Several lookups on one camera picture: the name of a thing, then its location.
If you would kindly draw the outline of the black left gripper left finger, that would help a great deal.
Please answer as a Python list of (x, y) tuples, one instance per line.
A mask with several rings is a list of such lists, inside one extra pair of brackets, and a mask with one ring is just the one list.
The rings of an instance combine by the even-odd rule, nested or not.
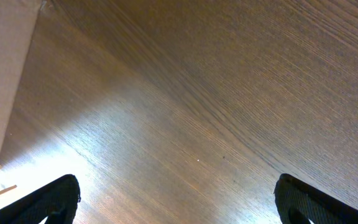
[(76, 177), (63, 175), (0, 209), (0, 224), (72, 224), (80, 200)]

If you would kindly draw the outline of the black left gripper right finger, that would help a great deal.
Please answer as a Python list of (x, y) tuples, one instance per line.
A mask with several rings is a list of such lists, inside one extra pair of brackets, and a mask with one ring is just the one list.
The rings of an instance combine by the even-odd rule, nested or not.
[(290, 174), (276, 183), (275, 204), (284, 224), (358, 224), (358, 210)]

